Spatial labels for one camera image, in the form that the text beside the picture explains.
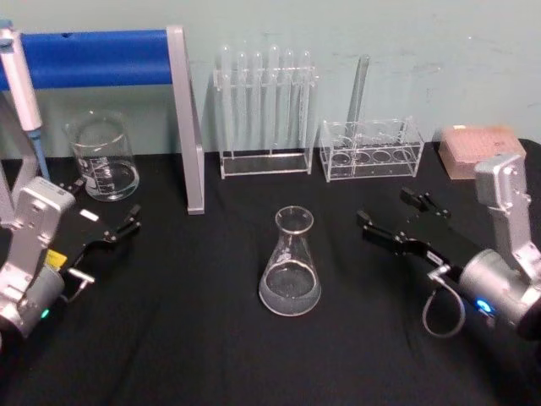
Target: black tablecloth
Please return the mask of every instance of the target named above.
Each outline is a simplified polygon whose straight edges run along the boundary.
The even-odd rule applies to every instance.
[[[541,244],[541,146],[524,145]],[[111,222],[140,202],[140,233],[128,249],[85,259],[80,269],[97,283],[2,356],[4,404],[541,404],[535,343],[507,326],[486,328],[469,307],[457,337],[429,336],[420,322],[429,266],[361,238],[356,210],[392,227],[412,214],[398,199],[408,186],[430,191],[456,230],[494,246],[473,181],[451,182],[434,145],[416,178],[330,184],[319,159],[311,176],[221,180],[207,155],[206,213],[192,217],[179,156],[138,156],[137,165],[141,183],[128,199],[81,193],[79,202]],[[51,172],[72,178],[73,161],[52,160]],[[314,214],[309,245],[322,285],[318,305],[299,318],[270,313],[257,294],[277,241],[274,215],[288,205]]]

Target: light blue wall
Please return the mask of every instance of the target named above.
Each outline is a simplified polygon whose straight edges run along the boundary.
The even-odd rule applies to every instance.
[[[0,13],[25,32],[184,25],[207,150],[213,60],[221,44],[243,39],[312,52],[317,120],[346,118],[356,60],[368,53],[367,118],[412,114],[426,140],[449,124],[507,123],[541,141],[538,0],[4,0]],[[175,148],[168,86],[45,91],[39,102],[49,156],[68,154],[62,124],[86,107],[127,113],[136,153]]]

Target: water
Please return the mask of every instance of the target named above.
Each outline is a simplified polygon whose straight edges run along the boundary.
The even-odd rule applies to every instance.
[[[278,315],[302,315],[318,302],[321,287],[310,268],[298,261],[273,266],[260,282],[260,297]]]
[[[86,160],[86,192],[96,200],[116,201],[131,195],[139,185],[139,174],[132,162],[111,158]]]

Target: glass flask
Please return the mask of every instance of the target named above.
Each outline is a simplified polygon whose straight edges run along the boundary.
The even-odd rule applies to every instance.
[[[300,206],[276,214],[280,238],[261,277],[260,298],[278,315],[303,315],[320,300],[321,285],[306,239],[312,224],[312,213]]]
[[[91,197],[117,201],[137,189],[139,174],[122,114],[84,112],[66,124],[64,131]]]

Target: erlenmeyer flask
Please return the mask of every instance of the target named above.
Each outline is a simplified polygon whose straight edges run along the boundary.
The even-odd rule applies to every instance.
[[[303,315],[320,299],[321,285],[306,240],[312,224],[312,213],[300,206],[284,207],[276,214],[280,238],[261,278],[260,297],[278,315]]]

